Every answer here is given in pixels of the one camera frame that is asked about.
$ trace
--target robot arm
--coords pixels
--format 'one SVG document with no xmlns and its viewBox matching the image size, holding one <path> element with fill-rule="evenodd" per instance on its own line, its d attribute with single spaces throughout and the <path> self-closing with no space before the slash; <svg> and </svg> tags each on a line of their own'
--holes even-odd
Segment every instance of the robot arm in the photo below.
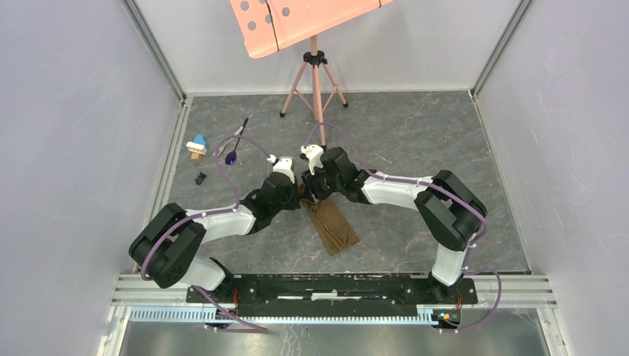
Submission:
<svg viewBox="0 0 629 356">
<path fill-rule="evenodd" d="M 129 255 L 142 265 L 157 240 L 186 217 L 205 213 L 173 231 L 156 250 L 148 265 L 148 275 L 161 288 L 184 282 L 214 290 L 225 278 L 225 271 L 214 260 L 196 257 L 202 243 L 233 235 L 255 234 L 269 226 L 282 210 L 299 208 L 297 182 L 291 157 L 281 157 L 260 189 L 253 190 L 238 208 L 232 206 L 208 211 L 184 210 L 169 203 L 160 210 L 134 240 Z"/>
<path fill-rule="evenodd" d="M 382 180 L 358 170 L 342 148 L 323 152 L 318 146 L 310 145 L 302 148 L 302 158 L 309 160 L 309 169 L 302 174 L 307 187 L 304 198 L 316 202 L 340 192 L 352 202 L 390 204 L 418 211 L 439 242 L 430 278 L 444 287 L 459 281 L 467 244 L 481 222 L 456 202 L 446 206 L 449 198 L 445 194 L 418 184 L 427 182 L 444 188 L 486 216 L 485 206 L 452 172 L 440 171 L 433 177 L 422 178 L 379 173 L 380 177 L 385 177 Z"/>
</svg>

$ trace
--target blue toy piece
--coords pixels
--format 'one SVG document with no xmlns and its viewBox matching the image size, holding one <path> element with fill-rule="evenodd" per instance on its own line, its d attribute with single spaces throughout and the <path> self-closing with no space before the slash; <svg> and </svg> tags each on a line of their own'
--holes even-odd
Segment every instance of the blue toy piece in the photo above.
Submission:
<svg viewBox="0 0 629 356">
<path fill-rule="evenodd" d="M 205 143 L 205 139 L 203 139 L 203 136 L 201 136 L 200 133 L 198 133 L 197 136 L 194 137 L 192 142 L 197 143 L 198 145 L 204 145 L 206 148 L 208 147 L 208 144 Z"/>
</svg>

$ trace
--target metal grate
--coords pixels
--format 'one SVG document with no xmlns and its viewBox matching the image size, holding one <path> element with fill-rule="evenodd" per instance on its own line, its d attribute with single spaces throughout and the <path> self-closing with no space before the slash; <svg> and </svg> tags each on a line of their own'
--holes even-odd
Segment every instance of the metal grate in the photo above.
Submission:
<svg viewBox="0 0 629 356">
<path fill-rule="evenodd" d="M 436 325 L 432 309 L 417 309 L 414 317 L 243 317 L 251 323 L 262 324 L 386 324 L 386 325 Z M 216 318 L 214 307 L 159 307 L 134 306 L 129 321 L 166 323 L 233 323 Z"/>
<path fill-rule="evenodd" d="M 213 323 L 216 322 L 216 308 L 136 306 L 131 309 L 129 320 L 167 323 Z"/>
</svg>

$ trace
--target metal base frame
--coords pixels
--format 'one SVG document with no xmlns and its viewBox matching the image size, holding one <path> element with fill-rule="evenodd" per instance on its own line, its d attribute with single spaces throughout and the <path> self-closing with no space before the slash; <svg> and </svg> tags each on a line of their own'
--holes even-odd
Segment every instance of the metal base frame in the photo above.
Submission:
<svg viewBox="0 0 629 356">
<path fill-rule="evenodd" d="M 425 274 L 412 278 L 426 278 Z M 478 304 L 463 305 L 463 309 L 489 309 L 493 306 L 498 283 L 492 275 L 472 276 L 478 294 Z M 550 354 L 569 355 L 565 339 L 558 327 L 557 303 L 545 276 L 502 275 L 500 309 L 536 309 L 544 330 Z M 217 319 L 216 309 L 209 303 L 190 304 L 185 301 L 190 287 L 177 283 L 160 289 L 155 283 L 142 280 L 138 274 L 121 274 L 113 294 L 108 322 L 109 334 L 102 337 L 98 355 L 118 355 L 128 322 L 162 323 L 225 323 Z M 233 304 L 223 304 L 227 309 Z M 433 309 L 454 308 L 452 305 L 418 305 L 417 317 L 258 317 L 249 318 L 255 323 L 275 324 L 433 324 Z"/>
</svg>

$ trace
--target music stand tripod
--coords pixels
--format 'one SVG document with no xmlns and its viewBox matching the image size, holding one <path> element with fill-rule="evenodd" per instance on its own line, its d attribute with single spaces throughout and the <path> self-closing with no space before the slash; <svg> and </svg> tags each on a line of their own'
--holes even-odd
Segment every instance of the music stand tripod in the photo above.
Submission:
<svg viewBox="0 0 629 356">
<path fill-rule="evenodd" d="M 310 105 L 308 100 L 306 100 L 306 98 L 303 97 L 303 94 L 297 89 L 297 85 L 299 84 L 301 76 L 303 75 L 303 71 L 306 69 L 306 65 L 308 64 L 312 66 L 312 105 Z M 319 65 L 323 65 L 323 68 L 328 73 L 330 82 L 332 82 L 332 85 L 334 85 L 334 88 L 332 89 L 330 96 L 328 96 L 328 100 L 326 101 L 325 105 L 322 105 L 321 100 Z M 314 114 L 314 119 L 316 119 L 318 122 L 323 122 L 323 112 L 328 107 L 328 104 L 332 100 L 332 97 L 335 93 L 338 93 L 338 97 L 340 98 L 340 102 L 343 103 L 344 108 L 347 108 L 349 106 L 347 100 L 345 99 L 345 96 L 343 96 L 343 92 L 338 87 L 338 83 L 334 74 L 332 73 L 332 70 L 328 66 L 328 60 L 326 59 L 325 53 L 322 50 L 317 49 L 317 35 L 310 37 L 310 52 L 306 52 L 303 54 L 303 63 L 299 68 L 299 72 L 297 72 L 297 77 L 293 82 L 289 97 L 286 98 L 286 102 L 284 103 L 284 106 L 280 111 L 280 117 L 284 117 L 286 115 L 286 110 L 289 108 L 289 104 L 294 93 L 297 93 L 297 95 L 303 100 L 303 102 L 308 105 L 308 108 L 310 108 L 310 110 L 312 110 L 312 113 Z M 319 127 L 319 131 L 321 133 L 321 147 L 323 147 L 323 149 L 326 149 L 325 128 L 321 125 Z"/>
</svg>

